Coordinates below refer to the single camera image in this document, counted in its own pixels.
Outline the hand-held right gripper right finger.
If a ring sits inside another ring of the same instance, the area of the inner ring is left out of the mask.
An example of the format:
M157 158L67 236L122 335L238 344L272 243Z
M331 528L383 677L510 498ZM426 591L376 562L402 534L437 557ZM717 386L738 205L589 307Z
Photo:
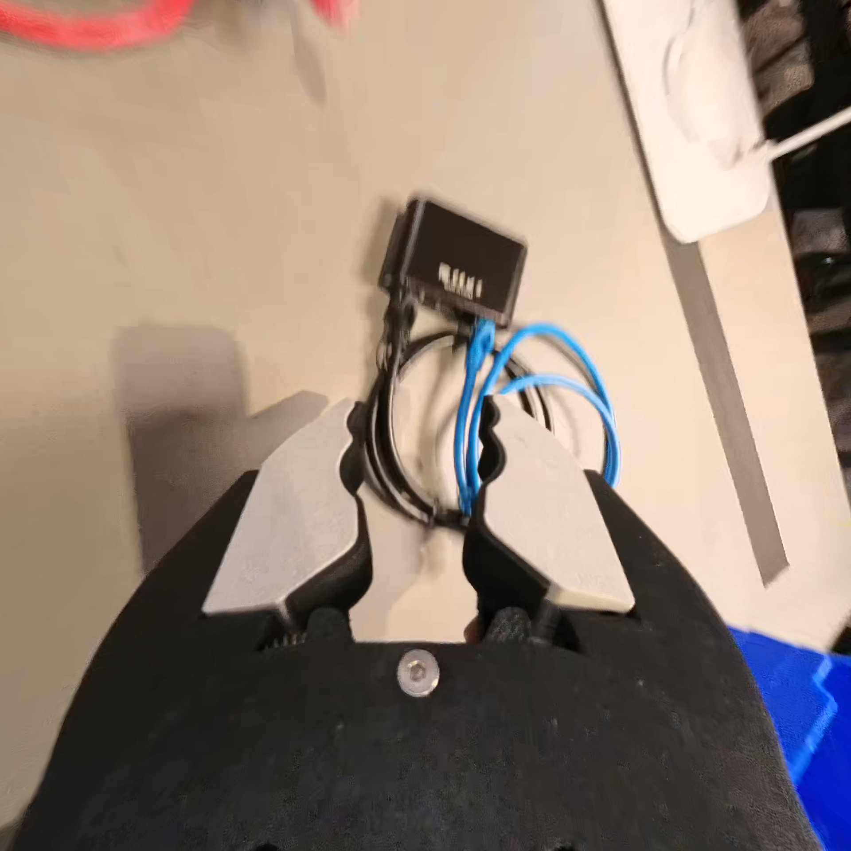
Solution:
M585 470L547 429L486 397L482 480L464 536L465 577L486 610L626 614L635 597Z

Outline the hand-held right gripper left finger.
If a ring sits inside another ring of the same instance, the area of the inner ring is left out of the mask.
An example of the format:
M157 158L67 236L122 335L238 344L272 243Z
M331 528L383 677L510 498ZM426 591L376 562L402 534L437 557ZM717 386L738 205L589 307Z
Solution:
M347 398L295 431L261 464L202 612L346 619L371 585L364 504L363 407Z

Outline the black ethernet adapter box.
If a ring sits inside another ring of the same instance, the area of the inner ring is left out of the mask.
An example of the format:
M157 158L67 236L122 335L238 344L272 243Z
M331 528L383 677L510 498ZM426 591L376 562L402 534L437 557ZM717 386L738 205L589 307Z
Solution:
M527 259L522 239L431 197L396 216L378 285L461 321L512 324Z

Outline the large blue plastic bin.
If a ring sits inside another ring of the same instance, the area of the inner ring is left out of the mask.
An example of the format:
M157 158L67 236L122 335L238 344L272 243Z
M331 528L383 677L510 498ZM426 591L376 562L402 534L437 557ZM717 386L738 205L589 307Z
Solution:
M850 848L850 656L731 629L822 847Z

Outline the white display stand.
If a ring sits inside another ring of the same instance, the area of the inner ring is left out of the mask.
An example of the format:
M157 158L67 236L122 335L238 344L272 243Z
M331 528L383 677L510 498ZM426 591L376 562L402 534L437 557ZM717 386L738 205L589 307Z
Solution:
M770 165L849 123L849 106L766 135L735 2L601 7L665 228L699 242L758 216Z

